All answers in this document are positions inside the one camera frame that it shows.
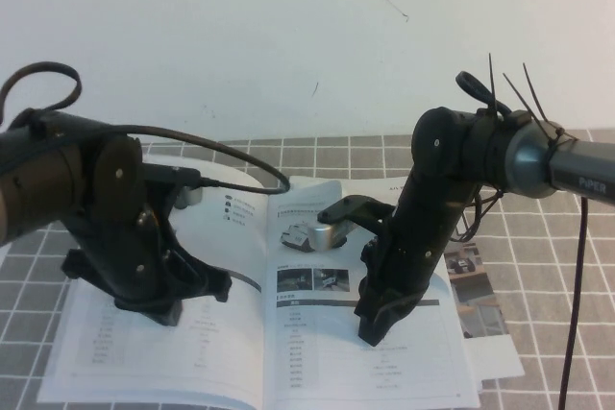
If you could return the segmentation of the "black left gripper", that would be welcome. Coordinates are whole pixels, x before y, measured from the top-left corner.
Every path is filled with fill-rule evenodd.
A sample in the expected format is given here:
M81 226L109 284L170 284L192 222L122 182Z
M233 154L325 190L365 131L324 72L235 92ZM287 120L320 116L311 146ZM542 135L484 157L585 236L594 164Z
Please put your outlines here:
M228 300L230 273L194 257L179 242L171 224L171 205L147 205L124 222L71 215L62 223L80 248L62 264L110 295L120 310L146 316L161 326L177 326L184 300Z

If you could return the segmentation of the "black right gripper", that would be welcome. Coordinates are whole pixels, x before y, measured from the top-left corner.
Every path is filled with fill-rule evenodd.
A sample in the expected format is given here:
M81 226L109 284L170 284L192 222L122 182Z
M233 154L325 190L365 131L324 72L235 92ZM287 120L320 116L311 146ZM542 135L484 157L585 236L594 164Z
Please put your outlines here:
M358 337L370 346L382 339L424 297L455 227L455 211L441 207L398 207L367 257L367 275L355 313Z

